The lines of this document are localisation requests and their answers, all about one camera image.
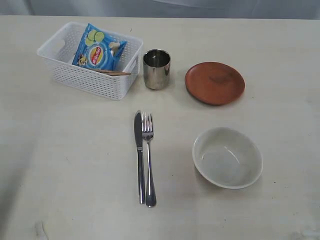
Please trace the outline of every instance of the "metal cup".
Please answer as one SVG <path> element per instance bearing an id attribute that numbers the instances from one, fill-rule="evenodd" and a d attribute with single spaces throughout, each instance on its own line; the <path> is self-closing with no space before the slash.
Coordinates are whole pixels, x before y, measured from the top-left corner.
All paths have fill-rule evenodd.
<path id="1" fill-rule="evenodd" d="M 160 90 L 170 78 L 170 55 L 164 50 L 152 49 L 143 55 L 143 79 L 145 86 Z"/>

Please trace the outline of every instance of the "lime slice picture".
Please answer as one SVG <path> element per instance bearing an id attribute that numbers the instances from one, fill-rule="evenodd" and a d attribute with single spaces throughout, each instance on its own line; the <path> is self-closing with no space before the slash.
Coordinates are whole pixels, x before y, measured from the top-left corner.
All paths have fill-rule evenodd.
<path id="1" fill-rule="evenodd" d="M 94 40 L 96 42 L 101 42 L 103 39 L 105 38 L 105 35 L 102 31 L 98 31 L 95 35 L 94 35 Z"/>
<path id="2" fill-rule="evenodd" d="M 89 33 L 88 33 L 88 39 L 91 40 L 91 41 L 94 41 L 95 40 L 95 35 L 96 35 L 97 31 L 96 30 L 91 30 Z"/>
<path id="3" fill-rule="evenodd" d="M 85 39 L 85 45 L 87 45 L 88 47 L 90 47 L 92 44 L 94 44 L 94 41 L 90 40 L 89 38 Z"/>

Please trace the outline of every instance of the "wooden stick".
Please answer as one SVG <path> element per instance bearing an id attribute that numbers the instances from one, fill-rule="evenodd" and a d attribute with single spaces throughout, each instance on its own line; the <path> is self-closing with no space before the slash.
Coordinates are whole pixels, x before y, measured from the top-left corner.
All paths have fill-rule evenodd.
<path id="1" fill-rule="evenodd" d="M 98 72 L 98 73 L 102 73 L 102 74 L 107 74 L 109 76 L 128 76 L 131 75 L 130 72 L 122 72 L 122 71 L 111 71 L 111 70 L 103 70 L 103 69 L 95 69 L 95 68 L 89 68 L 92 71 Z"/>

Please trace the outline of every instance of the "terracotta plate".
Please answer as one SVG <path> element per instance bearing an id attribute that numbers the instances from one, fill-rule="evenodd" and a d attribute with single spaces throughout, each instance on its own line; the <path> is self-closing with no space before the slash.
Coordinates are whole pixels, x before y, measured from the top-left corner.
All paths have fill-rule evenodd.
<path id="1" fill-rule="evenodd" d="M 231 103 L 245 90 L 245 81 L 240 73 L 219 62 L 194 65 L 186 73 L 184 82 L 192 96 L 210 105 Z"/>

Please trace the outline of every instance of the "blue snack bag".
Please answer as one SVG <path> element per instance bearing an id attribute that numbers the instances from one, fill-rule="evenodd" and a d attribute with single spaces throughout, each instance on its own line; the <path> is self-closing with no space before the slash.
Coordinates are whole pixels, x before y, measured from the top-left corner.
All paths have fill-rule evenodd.
<path id="1" fill-rule="evenodd" d="M 127 41 L 116 41 L 88 23 L 72 64 L 86 69 L 115 70 Z"/>

